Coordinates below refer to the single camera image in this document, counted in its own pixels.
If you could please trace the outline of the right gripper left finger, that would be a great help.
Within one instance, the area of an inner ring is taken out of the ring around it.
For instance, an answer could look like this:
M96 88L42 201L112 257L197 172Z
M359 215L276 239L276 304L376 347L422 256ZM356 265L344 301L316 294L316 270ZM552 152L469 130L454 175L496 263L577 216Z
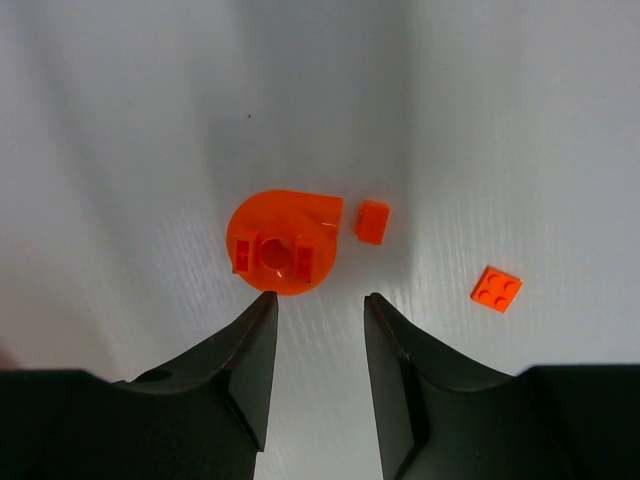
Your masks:
M132 381L1 375L5 479L250 479L266 444L278 300Z

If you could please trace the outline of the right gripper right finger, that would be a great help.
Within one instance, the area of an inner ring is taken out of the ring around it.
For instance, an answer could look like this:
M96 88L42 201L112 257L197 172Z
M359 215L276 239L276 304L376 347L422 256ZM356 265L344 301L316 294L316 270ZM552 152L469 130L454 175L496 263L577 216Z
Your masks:
M378 293L364 333L387 479L635 479L639 369L510 376L419 329Z

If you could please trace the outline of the small orange lego tile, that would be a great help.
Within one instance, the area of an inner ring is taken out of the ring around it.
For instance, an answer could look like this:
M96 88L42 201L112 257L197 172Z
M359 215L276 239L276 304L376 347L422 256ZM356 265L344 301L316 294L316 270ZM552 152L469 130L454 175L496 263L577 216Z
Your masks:
M523 282L510 274L487 266L471 292L470 298L489 309L504 314L518 295Z

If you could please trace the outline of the small orange lego piece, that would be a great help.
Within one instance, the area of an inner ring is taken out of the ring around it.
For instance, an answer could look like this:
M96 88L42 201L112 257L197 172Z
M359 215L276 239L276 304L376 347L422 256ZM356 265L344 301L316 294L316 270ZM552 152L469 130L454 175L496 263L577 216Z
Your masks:
M358 209L355 234L360 242L380 246L384 242L391 208L382 202L365 200Z

